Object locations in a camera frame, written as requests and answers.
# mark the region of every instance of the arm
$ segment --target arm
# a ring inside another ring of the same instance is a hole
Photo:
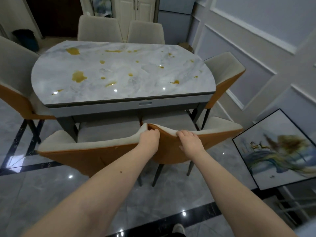
[[[180,149],[202,173],[235,236],[296,236],[273,210],[204,150],[196,134],[178,131],[177,135]]]
[[[140,172],[157,152],[159,137],[158,130],[143,132],[133,150],[100,170],[37,222],[24,237],[105,236]]]

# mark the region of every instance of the dining chair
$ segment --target dining chair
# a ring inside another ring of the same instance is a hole
[[[165,44],[163,28],[160,23],[131,21],[128,28],[127,43]]]
[[[153,187],[155,186],[164,165],[178,164],[188,161],[187,157],[179,148],[181,142],[176,135],[177,131],[188,130],[197,134],[206,150],[242,131],[241,125],[219,117],[212,117],[212,125],[207,130],[197,131],[189,114],[185,111],[148,115],[144,116],[142,121],[148,123],[149,130],[158,129],[160,132],[158,151],[153,156],[153,160],[159,163],[152,184]],[[187,176],[190,175],[193,166],[194,163],[191,161]]]
[[[132,150],[147,130],[138,117],[122,117],[81,123],[78,142],[64,130],[56,131],[38,147],[38,154],[92,177]]]
[[[207,121],[211,108],[217,100],[231,87],[232,84],[246,71],[245,67],[230,52],[224,52],[204,61],[211,70],[215,83],[216,91],[210,101],[205,106],[206,113],[204,116],[201,130]]]
[[[123,42],[115,18],[82,15],[79,18],[78,41]]]
[[[0,37],[0,98],[26,119],[37,143],[41,143],[33,120],[56,119],[38,99],[31,71],[39,55]]]

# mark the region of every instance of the shoe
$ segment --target shoe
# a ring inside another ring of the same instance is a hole
[[[172,233],[180,233],[185,235],[184,227],[182,224],[175,224],[175,226],[172,229]]]

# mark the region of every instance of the white cabinet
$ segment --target white cabinet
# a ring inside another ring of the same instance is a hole
[[[127,40],[130,21],[154,21],[156,0],[114,0],[115,18],[118,19],[122,38]]]

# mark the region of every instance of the person's right arm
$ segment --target person's right arm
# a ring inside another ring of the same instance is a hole
[[[181,150],[202,173],[212,196],[237,237],[294,237],[290,227],[205,150],[199,137],[178,131]]]

